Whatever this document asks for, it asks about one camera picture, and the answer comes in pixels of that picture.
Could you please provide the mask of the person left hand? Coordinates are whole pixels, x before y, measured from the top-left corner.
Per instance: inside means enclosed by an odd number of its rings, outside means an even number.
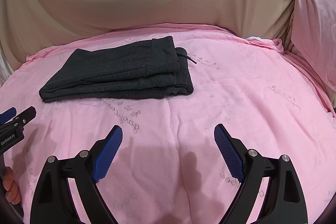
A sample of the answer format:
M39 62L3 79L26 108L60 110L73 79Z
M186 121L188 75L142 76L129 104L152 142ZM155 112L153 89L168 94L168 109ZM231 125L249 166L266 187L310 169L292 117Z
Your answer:
M19 187L14 180L14 173L10 167L6 167L3 175L3 187L6 190L6 199L12 205L17 205L21 201Z

